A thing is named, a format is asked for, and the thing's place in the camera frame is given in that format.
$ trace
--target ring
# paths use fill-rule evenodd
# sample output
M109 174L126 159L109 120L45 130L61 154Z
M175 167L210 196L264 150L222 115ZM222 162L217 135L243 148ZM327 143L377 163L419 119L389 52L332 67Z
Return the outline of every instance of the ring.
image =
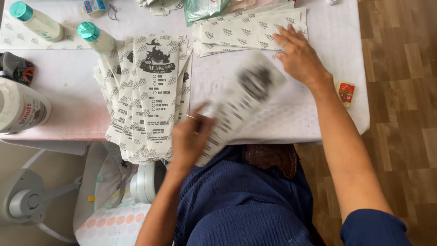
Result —
M197 120L196 118L194 118L194 117L191 116L191 115L186 114L185 116L188 116L188 117L190 117L190 118L193 118L194 120Z

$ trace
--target wooden floor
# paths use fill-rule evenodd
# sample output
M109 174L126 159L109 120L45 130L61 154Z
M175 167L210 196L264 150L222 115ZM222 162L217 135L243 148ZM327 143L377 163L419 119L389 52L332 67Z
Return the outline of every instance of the wooden floor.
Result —
M437 245L437 0L358 2L370 107L362 137L410 240ZM297 150L314 196L314 223L327 245L342 245L323 148Z

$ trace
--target hand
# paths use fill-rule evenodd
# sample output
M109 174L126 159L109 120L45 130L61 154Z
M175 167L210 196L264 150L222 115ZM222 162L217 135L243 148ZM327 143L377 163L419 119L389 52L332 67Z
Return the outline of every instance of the hand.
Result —
M284 70L289 75L308 86L311 91L319 89L322 84L333 85L332 75L322 65L316 51L300 31L296 32L289 24L288 30L280 26L279 33L274 33L273 38L283 46L286 53L278 52L275 55L284 64Z
M173 158L170 169L188 174L201 156L211 134L214 119L198 112L208 104L209 102L202 103L190 112L191 117L173 127Z

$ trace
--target table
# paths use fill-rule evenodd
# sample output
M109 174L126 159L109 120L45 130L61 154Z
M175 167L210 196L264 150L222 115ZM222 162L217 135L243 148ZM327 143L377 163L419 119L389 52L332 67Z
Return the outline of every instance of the table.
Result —
M5 10L13 0L5 1ZM60 23L78 25L89 20L79 10L78 1L25 1ZM92 19L99 28L116 39L141 34L188 35L183 9L166 17L152 16L148 8L134 0L115 0L117 21L107 17ZM356 85L352 106L348 109L360 134L370 126L357 0L341 0L329 6L324 0L299 0L296 7L307 7L309 42L334 81ZM2 139L13 140L87 140L103 141L110 117L92 68L98 55L93 50L8 50L35 64L31 87L43 94L53 106L43 126L24 130ZM214 99L227 86L235 67L250 51L194 56L191 105L206 98ZM274 51L263 53L281 68ZM314 98L308 88L287 75L289 82L269 104L236 136L233 143L296 143L321 140Z

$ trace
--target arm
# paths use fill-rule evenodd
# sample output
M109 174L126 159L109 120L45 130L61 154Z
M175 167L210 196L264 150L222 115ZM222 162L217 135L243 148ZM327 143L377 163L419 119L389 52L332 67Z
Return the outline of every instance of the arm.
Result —
M284 70L304 83L316 100L323 148L334 182L344 222L348 214L361 208L392 213L382 193L364 143L348 112L340 102L332 75L315 50L292 25L279 28L276 42L286 53L277 53Z
M173 128L173 159L156 198L146 215L135 246L171 246L176 227L182 182L202 154L214 120L198 114L206 103ZM198 122L201 128L195 133Z

